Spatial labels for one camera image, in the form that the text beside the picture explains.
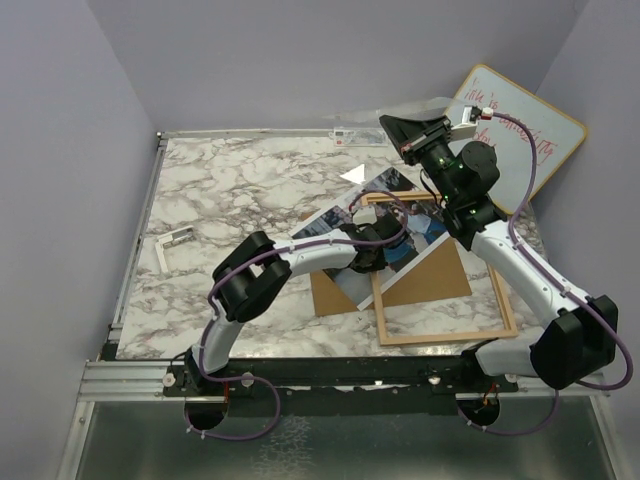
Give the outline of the clear frame glass pane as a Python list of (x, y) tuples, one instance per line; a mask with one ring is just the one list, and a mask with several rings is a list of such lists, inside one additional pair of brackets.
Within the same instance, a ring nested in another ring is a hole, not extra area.
[(335, 126), (374, 126), (379, 124), (379, 118), (383, 115), (410, 120), (429, 120), (444, 115), (450, 107), (456, 108), (463, 104), (462, 100), (454, 98), (434, 97), (373, 109), (342, 111), (323, 116), (322, 119), (332, 121)]

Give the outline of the colour photo print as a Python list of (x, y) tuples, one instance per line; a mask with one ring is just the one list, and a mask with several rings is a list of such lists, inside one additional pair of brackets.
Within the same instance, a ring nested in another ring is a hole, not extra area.
[[(388, 293), (387, 306), (461, 296), (468, 291), (455, 242), (435, 216), (433, 200), (396, 198), (417, 191), (393, 167), (356, 186), (297, 225), (290, 237), (292, 275), (310, 274), (318, 316), (364, 310), (373, 303), (372, 276)], [(409, 281), (421, 267), (452, 266), (454, 285), (420, 294)]]

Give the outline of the light wooden picture frame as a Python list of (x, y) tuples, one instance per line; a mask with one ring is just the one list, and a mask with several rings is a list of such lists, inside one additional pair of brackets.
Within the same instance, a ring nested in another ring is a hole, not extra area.
[[(436, 199), (434, 194), (428, 194), (424, 191), (405, 191), (395, 192), (400, 201), (402, 200), (433, 200)], [(366, 193), (361, 198), (361, 205), (372, 206), (380, 202), (391, 201), (391, 193)], [(373, 306), (377, 324), (378, 340), (380, 346), (383, 347), (402, 347), (415, 346), (420, 344), (442, 344), (455, 342), (472, 342), (485, 341), (491, 339), (503, 339), (517, 337), (519, 332), (516, 325), (515, 317), (508, 294), (505, 290), (505, 283), (502, 277), (487, 265), (488, 276), (491, 280), (496, 302), (503, 321), (501, 330), (493, 331), (477, 331), (477, 332), (458, 332), (458, 333), (440, 333), (417, 336), (389, 336), (386, 326), (386, 318), (384, 315), (383, 294), (379, 280), (379, 274), (374, 272), (370, 275), (371, 287), (373, 294)]]

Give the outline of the brown frame backing board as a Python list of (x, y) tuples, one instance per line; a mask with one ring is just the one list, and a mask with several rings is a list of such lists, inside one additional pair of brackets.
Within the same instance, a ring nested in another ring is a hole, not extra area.
[[(408, 238), (384, 251), (378, 272), (385, 306), (443, 300), (471, 294), (454, 239), (423, 211), (409, 215)], [(310, 275), (315, 314), (328, 316), (373, 307), (372, 276), (351, 269)]]

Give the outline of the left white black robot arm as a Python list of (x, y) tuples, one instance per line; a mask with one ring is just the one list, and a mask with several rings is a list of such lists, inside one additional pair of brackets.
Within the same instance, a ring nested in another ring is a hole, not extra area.
[(214, 392), (244, 324), (264, 314), (289, 280), (327, 269), (381, 271), (384, 251), (406, 237), (406, 217), (392, 214), (302, 239), (274, 241), (263, 231), (249, 235), (212, 274), (212, 318), (192, 347), (186, 382), (199, 394)]

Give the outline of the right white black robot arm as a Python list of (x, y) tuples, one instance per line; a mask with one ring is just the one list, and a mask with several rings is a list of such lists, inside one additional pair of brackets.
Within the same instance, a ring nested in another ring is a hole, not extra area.
[(478, 347), (459, 367), (461, 383), (481, 391), (495, 376), (510, 374), (537, 377), (561, 390), (611, 364), (619, 350), (616, 304), (560, 275), (493, 203), (489, 191), (500, 177), (494, 148), (472, 140), (453, 152), (449, 144), (458, 130), (446, 116), (383, 115), (379, 121), (404, 163), (421, 166), (441, 194), (450, 236), (491, 266), (539, 322), (515, 339)]

